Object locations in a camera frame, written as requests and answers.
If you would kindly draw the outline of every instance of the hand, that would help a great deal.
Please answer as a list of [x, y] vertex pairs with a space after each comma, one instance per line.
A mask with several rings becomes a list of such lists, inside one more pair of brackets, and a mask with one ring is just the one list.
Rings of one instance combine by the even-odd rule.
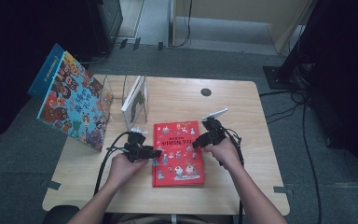
[[148, 160], [130, 162], [124, 154], [117, 154], [112, 159], [112, 165], [110, 166], [109, 176], [107, 177], [106, 185], [111, 185], [112, 188], [120, 188], [147, 163]]
[[233, 165], [241, 165], [240, 158], [238, 156], [237, 149], [232, 144], [231, 140], [227, 137], [223, 139], [219, 145], [206, 146], [204, 148], [206, 152], [212, 152], [212, 155], [220, 162], [223, 166], [228, 169]]

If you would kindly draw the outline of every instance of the wooden table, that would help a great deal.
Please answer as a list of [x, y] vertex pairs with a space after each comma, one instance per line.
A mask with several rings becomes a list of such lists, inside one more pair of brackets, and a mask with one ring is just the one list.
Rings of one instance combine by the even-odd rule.
[[[103, 148], [110, 147], [126, 126], [120, 114], [124, 77], [108, 76], [116, 97], [112, 118], [107, 125]], [[149, 131], [145, 145], [153, 145], [153, 124], [158, 122], [201, 120], [202, 117], [225, 107], [228, 112], [219, 117], [224, 127], [242, 138], [241, 150], [245, 168], [255, 183], [277, 206], [283, 215], [290, 211], [285, 193], [275, 193], [282, 187], [282, 178], [269, 136], [256, 85], [250, 81], [227, 81], [193, 78], [148, 77], [149, 112], [147, 123], [135, 127]], [[200, 91], [208, 88], [211, 96]], [[205, 129], [200, 123], [200, 132]], [[117, 146], [123, 146], [123, 137]], [[61, 183], [58, 190], [48, 189], [43, 208], [50, 210], [60, 204], [83, 207], [93, 195], [97, 175], [105, 155], [68, 137], [52, 181]], [[229, 173], [220, 167], [210, 153], [203, 153], [205, 185], [203, 187], [153, 188], [152, 162], [138, 172], [110, 203], [108, 212], [160, 214], [224, 214], [239, 213], [239, 196]], [[103, 173], [106, 180], [110, 161]]]

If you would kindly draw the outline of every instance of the blue book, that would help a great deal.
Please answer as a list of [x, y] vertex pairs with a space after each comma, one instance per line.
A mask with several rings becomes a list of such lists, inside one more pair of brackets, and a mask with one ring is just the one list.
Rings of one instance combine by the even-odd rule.
[[105, 81], [106, 77], [98, 80], [56, 44], [28, 91], [43, 101], [37, 119], [102, 150], [113, 100]]
[[50, 54], [43, 63], [42, 68], [37, 74], [34, 83], [28, 90], [28, 94], [41, 101], [45, 99], [46, 93], [48, 93], [48, 89], [50, 88], [51, 81], [53, 80], [53, 76], [60, 65], [59, 62], [61, 61], [64, 53], [65, 50], [60, 45], [54, 45]]

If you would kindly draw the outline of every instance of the standing book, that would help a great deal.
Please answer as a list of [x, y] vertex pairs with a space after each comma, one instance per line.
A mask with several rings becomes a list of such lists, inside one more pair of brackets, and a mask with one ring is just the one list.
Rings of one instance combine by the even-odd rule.
[[56, 44], [28, 93], [43, 101], [37, 119], [102, 150], [113, 100], [106, 77], [98, 80]]
[[124, 121], [129, 131], [139, 119], [147, 122], [147, 82], [146, 77], [138, 76], [133, 83], [123, 106]]
[[205, 183], [201, 149], [192, 147], [199, 136], [196, 120], [154, 125], [154, 148], [162, 152], [153, 160], [153, 187]]

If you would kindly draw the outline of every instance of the person's right hand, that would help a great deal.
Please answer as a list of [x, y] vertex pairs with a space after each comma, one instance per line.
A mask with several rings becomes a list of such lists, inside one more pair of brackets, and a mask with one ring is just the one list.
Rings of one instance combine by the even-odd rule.
[[223, 166], [228, 169], [233, 165], [241, 165], [240, 158], [238, 156], [237, 149], [232, 144], [231, 140], [226, 137], [219, 145], [206, 146], [204, 148], [206, 152], [212, 152], [212, 155], [220, 162]]

